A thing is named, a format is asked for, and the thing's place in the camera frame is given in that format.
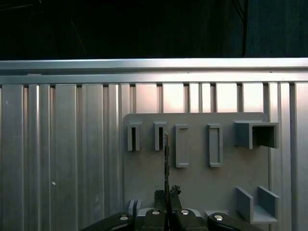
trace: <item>rectangular slot holder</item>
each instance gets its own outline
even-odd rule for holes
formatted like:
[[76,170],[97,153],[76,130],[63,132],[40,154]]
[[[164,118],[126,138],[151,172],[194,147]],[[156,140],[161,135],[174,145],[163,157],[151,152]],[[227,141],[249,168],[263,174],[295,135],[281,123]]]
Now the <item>rectangular slot holder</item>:
[[278,123],[235,121],[236,146],[253,149],[255,146],[278,148]]
[[164,149],[164,133],[167,131],[167,122],[154,122],[155,126],[155,151]]
[[222,167],[223,133],[221,124],[208,124],[208,165]]
[[135,205],[135,200],[130,200],[128,205],[128,213],[131,215],[134,215],[134,205]]
[[258,204],[243,189],[236,187],[236,210],[250,224],[272,224],[278,221],[279,196],[263,186],[257,189]]
[[139,151],[141,148],[141,124],[142,122],[134,122],[127,126],[128,151]]
[[188,125],[175,125],[176,167],[188,167]]
[[139,210],[141,210],[142,200],[137,200],[136,203],[136,215],[138,215]]

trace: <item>vertical metal rib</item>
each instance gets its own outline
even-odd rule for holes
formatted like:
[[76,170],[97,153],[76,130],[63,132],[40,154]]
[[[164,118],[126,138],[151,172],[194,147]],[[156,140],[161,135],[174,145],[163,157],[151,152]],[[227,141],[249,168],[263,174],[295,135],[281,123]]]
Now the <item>vertical metal rib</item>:
[[[269,83],[264,86],[266,91],[263,95],[268,100],[265,104],[268,106],[266,113],[268,114],[270,122],[279,122],[279,89],[277,83]],[[281,196],[281,149],[269,149],[269,188],[270,190]],[[277,224],[271,225],[271,230],[279,230],[281,224],[280,221]]]
[[[129,84],[122,84],[120,85],[120,131],[123,131],[123,124],[122,121],[124,117],[130,113],[129,111],[129,102],[130,102],[130,97],[129,97]],[[121,132],[120,134],[120,155],[121,155],[121,169],[122,169],[122,175],[121,175],[121,182],[120,184],[122,185],[122,197],[121,201],[123,202],[121,210],[123,211],[124,209],[124,198],[125,198],[125,187],[124,187],[124,163],[123,163],[123,147],[125,143],[125,136],[124,132]]]
[[198,86],[199,89],[199,112],[203,111],[203,103],[202,103],[202,99],[203,99],[203,94],[202,94],[202,84],[199,84]]
[[136,85],[130,85],[129,88],[130,112],[136,113]]
[[109,213],[121,210],[122,185],[121,182],[121,154],[119,143],[119,86],[108,87],[108,157],[109,157]]
[[158,113],[163,113],[163,85],[157,85]]
[[40,230],[40,98],[39,86],[28,89],[29,229]]
[[57,231],[77,230],[77,107],[76,86],[55,90],[55,154]]
[[136,84],[136,113],[157,113],[156,84]]
[[217,86],[211,84],[211,112],[217,112]]
[[28,159],[28,88],[24,87],[24,216],[23,216],[23,231],[27,231],[29,228],[29,159]]
[[86,208],[87,202],[87,185],[86,185],[86,169],[84,166],[87,164],[87,160],[83,157],[83,138],[86,137],[86,133],[83,133],[84,126],[84,102],[83,102],[83,90],[81,86],[77,86],[77,167],[78,167],[78,229],[82,229],[89,225],[88,223],[88,210]]
[[108,99],[109,99],[109,87],[103,86],[103,181],[104,181],[104,207],[105,207],[105,216],[110,215],[110,189],[109,189],[109,108],[108,108]]
[[184,112],[190,112],[190,94],[189,94],[189,85],[184,85]]
[[57,188],[56,188],[56,94],[55,87],[50,88],[50,207],[51,207],[51,230],[57,230]]
[[291,147],[290,147],[290,86],[289,83],[280,84],[280,134],[281,134],[281,173],[282,198],[281,220],[279,231],[292,230],[291,211]]
[[2,86],[2,229],[24,230],[24,87]]
[[2,89],[0,89],[0,228],[3,229],[3,187],[2,187]]
[[200,112],[200,92],[199,84],[189,84],[189,112],[198,113]]
[[103,86],[82,86],[82,192],[86,223],[104,217]]
[[50,86],[41,86],[39,90],[39,121],[40,121],[40,230],[51,231],[51,116]]
[[244,111],[244,90],[243,84],[237,84],[237,111],[243,112]]
[[297,84],[290,84],[290,147],[292,230],[299,231],[298,219],[298,156],[297,156]]

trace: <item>open rectangular bracket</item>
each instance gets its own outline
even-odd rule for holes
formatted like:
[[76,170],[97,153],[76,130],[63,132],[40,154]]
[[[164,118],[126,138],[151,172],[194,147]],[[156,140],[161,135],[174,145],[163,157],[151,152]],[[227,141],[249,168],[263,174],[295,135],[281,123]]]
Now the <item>open rectangular bracket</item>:
[[176,167],[188,167],[188,125],[175,125],[175,155]]
[[154,122],[155,126],[155,151],[164,149],[164,133],[167,131],[167,122]]
[[142,122],[129,123],[127,128],[128,151],[139,151],[141,148]]
[[263,186],[258,187],[258,204],[242,188],[236,187],[236,210],[250,224],[272,224],[278,220],[280,198]]
[[208,165],[221,167],[223,161],[223,135],[221,124],[208,124]]
[[278,123],[235,121],[236,146],[253,149],[255,146],[278,148]]

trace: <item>dark background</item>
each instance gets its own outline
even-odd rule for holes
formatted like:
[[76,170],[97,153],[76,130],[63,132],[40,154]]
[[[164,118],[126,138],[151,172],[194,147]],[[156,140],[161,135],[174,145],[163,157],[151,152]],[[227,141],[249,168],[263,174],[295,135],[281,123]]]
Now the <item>dark background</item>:
[[[0,0],[1,60],[242,56],[231,0],[41,1]],[[308,56],[308,0],[250,0],[247,21],[246,57]]]

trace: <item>gray plastic bracket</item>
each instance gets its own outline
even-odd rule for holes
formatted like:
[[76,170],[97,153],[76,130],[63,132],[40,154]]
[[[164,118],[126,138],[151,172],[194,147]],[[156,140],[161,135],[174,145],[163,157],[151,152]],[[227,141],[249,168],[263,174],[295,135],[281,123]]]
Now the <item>gray plastic bracket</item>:
[[235,121],[236,146],[253,149],[254,146],[278,148],[278,123]]
[[208,124],[208,165],[221,167],[223,162],[223,134],[221,124]]
[[135,205],[135,200],[130,200],[128,206],[128,213],[131,215],[134,215],[134,205]]
[[138,200],[136,203],[136,215],[139,214],[139,211],[141,209],[142,200]]
[[168,130],[167,122],[154,122],[155,126],[155,151],[164,149],[164,133]]
[[272,224],[278,220],[279,196],[262,186],[257,191],[258,205],[243,189],[236,187],[236,210],[250,224]]
[[175,125],[176,167],[188,167],[188,125]]
[[139,151],[141,148],[142,122],[129,123],[127,128],[128,151]]

